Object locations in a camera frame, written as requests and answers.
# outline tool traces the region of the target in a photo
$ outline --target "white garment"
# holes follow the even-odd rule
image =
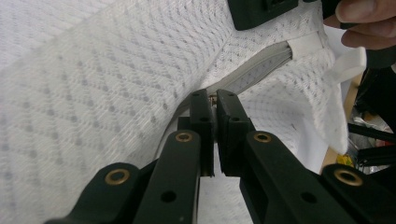
[[[0,223],[64,217],[100,168],[152,161],[190,92],[313,33],[320,50],[239,97],[256,129],[302,162],[319,153],[304,142],[308,129],[344,151],[339,86],[324,76],[333,56],[320,2],[299,4],[238,32],[225,0],[0,1]],[[202,181],[199,222],[250,222],[236,180],[216,178]]]

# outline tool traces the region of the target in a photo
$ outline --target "human finger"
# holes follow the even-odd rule
[[[333,28],[340,28],[340,21],[337,19],[335,15],[330,16],[329,18],[326,18],[323,23],[327,26],[331,26]]]
[[[365,35],[376,35],[383,37],[395,37],[396,36],[396,17],[385,20],[376,21],[370,23],[363,23],[358,26],[352,27],[349,30],[365,34]]]
[[[396,45],[396,37],[383,37],[375,35],[365,35],[355,31],[346,31],[341,38],[341,42],[348,47],[365,47],[367,49],[386,49]]]
[[[343,0],[335,15],[341,22],[374,22],[396,16],[395,0]]]

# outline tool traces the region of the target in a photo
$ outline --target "screw hole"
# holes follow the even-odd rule
[[[190,133],[179,133],[176,135],[176,140],[178,142],[190,142],[192,140],[192,135]]]
[[[209,118],[200,118],[199,120],[202,121],[202,122],[208,122]]]
[[[110,171],[106,175],[105,181],[108,185],[112,185],[112,186],[120,185],[124,183],[129,178],[129,176],[130,176],[129,171],[125,169],[116,169]]]
[[[271,136],[266,133],[254,134],[254,139],[258,142],[269,143],[271,142]]]
[[[356,181],[355,176],[347,174],[347,173],[341,173],[340,176],[343,177],[345,180],[348,180],[348,181]]]
[[[168,190],[161,195],[161,201],[171,203],[176,199],[176,194],[172,190]]]
[[[306,201],[307,203],[317,203],[317,197],[315,195],[309,193],[309,192],[304,192],[301,194],[301,198]]]
[[[337,169],[334,171],[334,175],[339,181],[349,186],[358,187],[363,184],[363,180],[358,175],[346,169]]]

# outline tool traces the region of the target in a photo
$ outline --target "zipper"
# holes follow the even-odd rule
[[[270,75],[277,68],[281,67],[285,63],[292,59],[291,48],[287,41],[274,44],[268,48],[263,49],[255,56],[250,58],[247,62],[239,66],[235,71],[231,72],[230,75],[224,77],[219,82],[216,82],[206,87],[209,101],[212,106],[217,103],[216,91],[223,89],[226,91],[232,91],[235,94],[240,94],[250,87],[256,85],[268,75]],[[186,113],[190,108],[190,96],[181,102],[177,107],[177,110],[172,117],[171,121],[163,134],[163,138],[157,151],[154,155],[154,160],[160,156],[161,149],[163,148],[165,136],[168,135],[170,127],[175,125],[177,118]]]

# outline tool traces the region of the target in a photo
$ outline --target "white mesh fabric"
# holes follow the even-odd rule
[[[10,8],[28,5],[3,3]],[[115,161],[138,167],[151,161],[177,105],[191,91],[222,79],[274,43],[322,34],[319,3],[300,2],[293,11],[245,32],[233,29],[225,1],[68,3],[70,7],[58,1],[23,7],[33,20],[10,19],[1,10],[0,34],[7,42],[1,45],[0,223],[41,223],[65,216],[100,168]],[[5,17],[13,27],[24,28],[4,25]],[[36,27],[44,28],[37,32]],[[267,89],[265,79],[243,93],[256,126],[280,134],[295,152],[304,130],[288,127],[291,120],[305,118],[337,146],[345,137],[331,133],[333,127],[343,127],[343,121],[331,120],[341,108],[338,89],[321,79],[331,64],[324,49],[273,73],[269,83],[276,88]],[[284,88],[296,93],[297,102],[288,104],[279,95],[262,104],[262,97]],[[333,112],[329,108],[337,113],[325,118]],[[202,223],[248,221],[246,208],[244,215],[238,213],[245,205],[235,185],[221,183],[217,186],[226,189],[216,191],[224,193],[224,202],[207,202],[226,206],[203,210]],[[210,185],[202,189],[205,195],[214,192]]]

